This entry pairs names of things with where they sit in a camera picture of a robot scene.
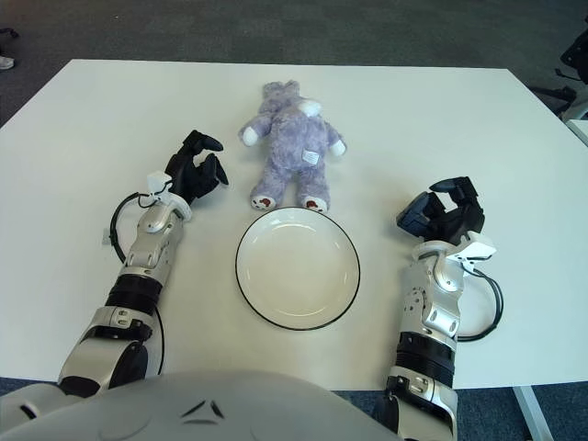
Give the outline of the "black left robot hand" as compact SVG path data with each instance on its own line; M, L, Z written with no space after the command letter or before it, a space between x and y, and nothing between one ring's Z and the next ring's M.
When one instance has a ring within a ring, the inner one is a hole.
M217 185L229 185L229 179L215 152L223 145L216 139L192 130L182 147L169 160L164 172L172 178L170 191L188 205L202 198Z

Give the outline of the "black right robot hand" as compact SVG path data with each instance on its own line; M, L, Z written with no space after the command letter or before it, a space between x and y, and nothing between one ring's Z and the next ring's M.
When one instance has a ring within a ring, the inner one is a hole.
M429 189L397 215L398 227L425 242L454 245L459 245L468 232L481 232L485 216L468 176L444 179Z

